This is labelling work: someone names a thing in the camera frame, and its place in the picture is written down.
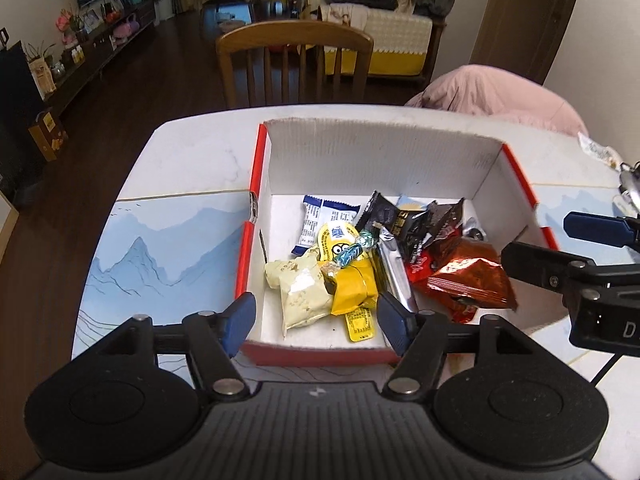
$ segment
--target red candy wrapper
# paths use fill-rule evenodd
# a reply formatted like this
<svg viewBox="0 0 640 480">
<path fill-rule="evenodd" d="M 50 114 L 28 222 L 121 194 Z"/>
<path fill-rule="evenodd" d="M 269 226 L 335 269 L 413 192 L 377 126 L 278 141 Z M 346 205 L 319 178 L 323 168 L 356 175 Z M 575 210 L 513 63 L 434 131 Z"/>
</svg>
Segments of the red candy wrapper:
<svg viewBox="0 0 640 480">
<path fill-rule="evenodd" d="M 500 256 L 491 244 L 471 238 L 447 238 L 432 245 L 437 270 L 427 278 L 427 287 L 446 292 L 463 303 L 482 308 L 518 306 Z"/>
</svg>

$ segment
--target black cable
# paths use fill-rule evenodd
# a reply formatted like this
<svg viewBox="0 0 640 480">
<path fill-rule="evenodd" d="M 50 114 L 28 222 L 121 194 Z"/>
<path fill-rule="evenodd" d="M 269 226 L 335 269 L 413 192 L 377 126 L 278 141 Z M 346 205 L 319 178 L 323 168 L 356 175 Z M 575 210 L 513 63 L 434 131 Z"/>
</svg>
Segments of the black cable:
<svg viewBox="0 0 640 480">
<path fill-rule="evenodd" d="M 593 384 L 593 386 L 598 384 L 602 380 L 602 378 L 607 374 L 607 372 L 611 370 L 611 367 L 620 360 L 621 357 L 622 357 L 622 354 L 613 354 L 611 359 L 607 361 L 607 363 L 600 369 L 600 371 L 596 374 L 596 376 L 591 380 L 591 384 Z"/>
</svg>

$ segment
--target black circular motor cover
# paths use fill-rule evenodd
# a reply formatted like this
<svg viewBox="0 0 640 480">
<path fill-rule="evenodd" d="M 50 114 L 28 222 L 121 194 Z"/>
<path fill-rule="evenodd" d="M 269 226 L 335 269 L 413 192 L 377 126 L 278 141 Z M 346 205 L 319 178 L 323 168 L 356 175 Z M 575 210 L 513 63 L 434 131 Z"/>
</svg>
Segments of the black circular motor cover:
<svg viewBox="0 0 640 480">
<path fill-rule="evenodd" d="M 437 421 L 472 453 L 517 468 L 590 459 L 607 427 L 600 392 L 572 370 L 497 360 L 460 372 L 434 398 Z"/>
<path fill-rule="evenodd" d="M 29 397 L 27 432 L 46 460 L 107 471 L 152 462 L 197 424 L 196 391 L 131 355 L 96 355 L 67 365 Z"/>
</svg>

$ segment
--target tv stand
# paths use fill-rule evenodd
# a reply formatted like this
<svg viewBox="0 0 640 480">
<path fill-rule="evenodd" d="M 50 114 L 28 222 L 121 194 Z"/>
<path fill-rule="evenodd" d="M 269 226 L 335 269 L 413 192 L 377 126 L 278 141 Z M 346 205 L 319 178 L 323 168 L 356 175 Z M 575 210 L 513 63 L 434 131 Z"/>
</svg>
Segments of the tv stand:
<svg viewBox="0 0 640 480">
<path fill-rule="evenodd" d="M 113 29 L 124 23 L 130 16 L 136 15 L 140 30 L 131 36 L 127 43 L 114 50 L 109 39 Z M 84 62 L 67 69 L 65 76 L 56 82 L 56 91 L 45 96 L 44 102 L 52 107 L 56 115 L 60 115 L 68 107 L 78 93 L 102 73 L 102 69 L 121 53 L 134 38 L 151 27 L 156 20 L 156 8 L 153 1 L 147 0 L 136 6 L 127 7 L 122 16 L 113 23 L 102 23 L 89 34 L 89 38 L 81 43 L 84 51 Z"/>
</svg>

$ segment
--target white marble tabletop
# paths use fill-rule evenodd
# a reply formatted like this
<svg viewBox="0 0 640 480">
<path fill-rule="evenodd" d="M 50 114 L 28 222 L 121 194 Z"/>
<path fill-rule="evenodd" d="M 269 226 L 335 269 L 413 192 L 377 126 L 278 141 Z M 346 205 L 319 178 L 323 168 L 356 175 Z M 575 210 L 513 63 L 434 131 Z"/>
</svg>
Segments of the white marble tabletop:
<svg viewBox="0 0 640 480">
<path fill-rule="evenodd" d="M 573 137 L 420 108 L 297 105 L 232 110 L 160 126 L 132 168 L 118 199 L 246 190 L 258 126 L 269 120 L 289 117 L 393 122 L 494 137 L 509 144 L 534 190 L 573 186 L 610 190 L 613 195 L 618 186 L 616 173 L 585 156 Z M 620 255 L 620 263 L 627 263 L 628 253 Z M 577 358 L 571 366 L 590 380 L 606 359 L 606 354 L 591 351 Z M 633 358 L 622 358 L 598 385 L 609 405 L 610 421 L 594 462 L 619 480 L 640 477 L 640 454 L 634 452 L 640 449 L 640 406 L 634 398 L 638 391 L 636 386 L 640 387 L 640 360 Z"/>
</svg>

